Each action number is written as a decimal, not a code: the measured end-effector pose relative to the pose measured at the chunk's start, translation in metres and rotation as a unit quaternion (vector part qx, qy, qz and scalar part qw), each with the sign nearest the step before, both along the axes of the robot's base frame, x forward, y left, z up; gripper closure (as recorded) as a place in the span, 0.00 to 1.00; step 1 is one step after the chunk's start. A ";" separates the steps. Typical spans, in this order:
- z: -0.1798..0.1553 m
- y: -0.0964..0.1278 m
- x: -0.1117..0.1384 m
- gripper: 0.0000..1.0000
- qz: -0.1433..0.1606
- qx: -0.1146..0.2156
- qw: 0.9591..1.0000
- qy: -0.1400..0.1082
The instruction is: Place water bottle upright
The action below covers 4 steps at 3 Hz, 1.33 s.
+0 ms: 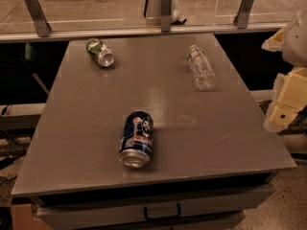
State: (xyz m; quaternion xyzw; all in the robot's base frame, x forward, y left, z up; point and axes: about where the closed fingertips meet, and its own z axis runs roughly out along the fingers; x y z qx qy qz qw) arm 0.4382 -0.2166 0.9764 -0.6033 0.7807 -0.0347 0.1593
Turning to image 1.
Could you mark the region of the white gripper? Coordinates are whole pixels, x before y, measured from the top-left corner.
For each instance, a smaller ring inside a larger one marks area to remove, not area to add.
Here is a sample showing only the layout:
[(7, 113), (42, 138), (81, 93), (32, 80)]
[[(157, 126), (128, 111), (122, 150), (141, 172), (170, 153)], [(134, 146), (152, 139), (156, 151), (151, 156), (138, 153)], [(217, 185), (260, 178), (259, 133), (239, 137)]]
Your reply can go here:
[(282, 51), (285, 61), (298, 65), (287, 75), (278, 73), (273, 83), (272, 102), (263, 127), (270, 132), (280, 132), (307, 105), (307, 7), (301, 7), (286, 29), (281, 28), (266, 39), (261, 48), (269, 52)]

